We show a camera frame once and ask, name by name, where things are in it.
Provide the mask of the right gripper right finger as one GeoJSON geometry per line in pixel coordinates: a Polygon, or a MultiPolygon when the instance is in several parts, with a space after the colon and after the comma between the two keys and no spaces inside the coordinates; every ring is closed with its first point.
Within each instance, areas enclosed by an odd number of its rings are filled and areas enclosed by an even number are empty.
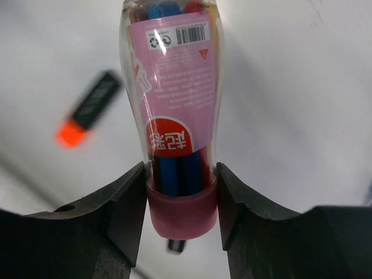
{"type": "Polygon", "coordinates": [[[219,223],[231,278],[370,278],[371,208],[287,209],[217,164],[219,223]]]}

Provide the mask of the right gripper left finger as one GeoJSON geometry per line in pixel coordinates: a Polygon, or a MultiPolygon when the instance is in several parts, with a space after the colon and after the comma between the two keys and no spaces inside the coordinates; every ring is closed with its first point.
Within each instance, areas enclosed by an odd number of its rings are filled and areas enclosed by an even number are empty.
{"type": "Polygon", "coordinates": [[[2,278],[129,278],[146,208],[142,163],[56,209],[1,211],[2,278]]]}

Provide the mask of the pink capped marker bottle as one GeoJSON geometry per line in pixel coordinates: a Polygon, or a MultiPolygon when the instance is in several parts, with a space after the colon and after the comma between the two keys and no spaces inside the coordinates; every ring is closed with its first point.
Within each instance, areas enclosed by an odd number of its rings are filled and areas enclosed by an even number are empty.
{"type": "Polygon", "coordinates": [[[120,60],[144,154],[152,224],[163,238],[217,218],[215,141],[224,31],[215,1],[124,1],[120,60]]]}

